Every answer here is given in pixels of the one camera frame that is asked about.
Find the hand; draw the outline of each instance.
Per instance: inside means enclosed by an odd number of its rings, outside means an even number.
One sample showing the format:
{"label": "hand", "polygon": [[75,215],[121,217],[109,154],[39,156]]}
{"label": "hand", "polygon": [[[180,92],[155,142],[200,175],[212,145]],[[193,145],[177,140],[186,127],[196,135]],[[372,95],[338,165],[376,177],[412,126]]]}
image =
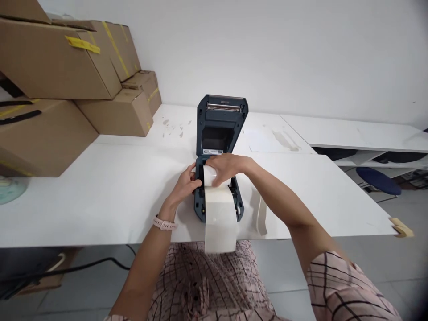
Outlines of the hand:
{"label": "hand", "polygon": [[173,205],[180,204],[188,197],[197,187],[202,185],[201,180],[195,180],[195,173],[192,172],[196,163],[191,164],[181,173],[171,194],[167,197]]}
{"label": "hand", "polygon": [[250,157],[226,153],[219,156],[211,156],[205,164],[214,167],[217,171],[217,177],[213,181],[213,187],[218,187],[221,183],[238,173],[245,174],[248,166],[253,162],[253,159]]}

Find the black cable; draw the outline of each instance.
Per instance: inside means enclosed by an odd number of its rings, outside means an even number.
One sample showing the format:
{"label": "black cable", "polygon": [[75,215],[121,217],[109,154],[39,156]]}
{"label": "black cable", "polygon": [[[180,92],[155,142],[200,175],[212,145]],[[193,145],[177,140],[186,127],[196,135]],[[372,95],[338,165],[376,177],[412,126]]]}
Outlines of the black cable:
{"label": "black cable", "polygon": [[51,271],[51,272],[45,272],[45,273],[39,273],[39,274],[31,274],[31,275],[25,275],[25,276],[12,276],[10,278],[0,280],[0,284],[11,282],[11,281],[18,281],[18,280],[41,279],[41,278],[47,277],[47,276],[54,276],[54,275],[59,275],[59,274],[76,272],[76,271],[84,270],[86,268],[90,268],[92,266],[95,266],[95,265],[98,265],[100,263],[107,262],[107,261],[112,261],[114,264],[116,264],[118,267],[120,267],[124,270],[129,271],[129,269],[130,269],[129,267],[124,266],[122,263],[120,263],[115,258],[108,257],[108,258],[101,259],[101,260],[98,260],[95,262],[91,262],[91,263],[88,263],[85,265],[80,265],[78,267],[71,267],[71,268],[63,269],[63,270],[57,270],[57,271]]}
{"label": "black cable", "polygon": [[125,244],[125,245],[134,253],[134,256],[137,256],[134,249],[129,244]]}

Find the white label roll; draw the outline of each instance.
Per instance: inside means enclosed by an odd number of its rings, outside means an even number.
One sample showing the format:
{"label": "white label roll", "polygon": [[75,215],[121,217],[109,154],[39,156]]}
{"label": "white label roll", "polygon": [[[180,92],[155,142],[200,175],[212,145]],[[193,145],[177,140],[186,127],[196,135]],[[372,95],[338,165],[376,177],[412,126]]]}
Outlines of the white label roll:
{"label": "white label roll", "polygon": [[223,182],[219,187],[212,187],[216,177],[214,168],[204,166],[205,253],[233,252],[238,223],[232,192],[228,187],[231,180]]}
{"label": "white label roll", "polygon": [[[213,181],[217,177],[217,172],[214,167],[204,165],[204,186],[212,186]],[[230,185],[230,182],[232,181],[231,178],[229,178],[227,181],[221,183],[220,186],[226,186]]]}

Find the stool cushion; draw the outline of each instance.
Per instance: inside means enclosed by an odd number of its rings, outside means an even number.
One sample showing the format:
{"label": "stool cushion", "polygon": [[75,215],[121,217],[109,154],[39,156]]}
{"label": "stool cushion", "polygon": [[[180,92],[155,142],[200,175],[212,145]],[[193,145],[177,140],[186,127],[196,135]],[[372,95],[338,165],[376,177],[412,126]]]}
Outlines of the stool cushion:
{"label": "stool cushion", "polygon": [[370,167],[357,167],[357,174],[368,184],[389,195],[401,195],[401,188],[385,174]]}

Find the printer sticker label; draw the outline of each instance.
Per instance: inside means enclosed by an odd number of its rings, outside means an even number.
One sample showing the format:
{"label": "printer sticker label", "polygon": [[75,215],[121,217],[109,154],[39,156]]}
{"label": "printer sticker label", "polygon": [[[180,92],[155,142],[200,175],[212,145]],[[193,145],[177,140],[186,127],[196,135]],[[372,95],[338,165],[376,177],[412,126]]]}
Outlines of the printer sticker label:
{"label": "printer sticker label", "polygon": [[221,155],[223,154],[222,149],[204,149],[204,155]]}

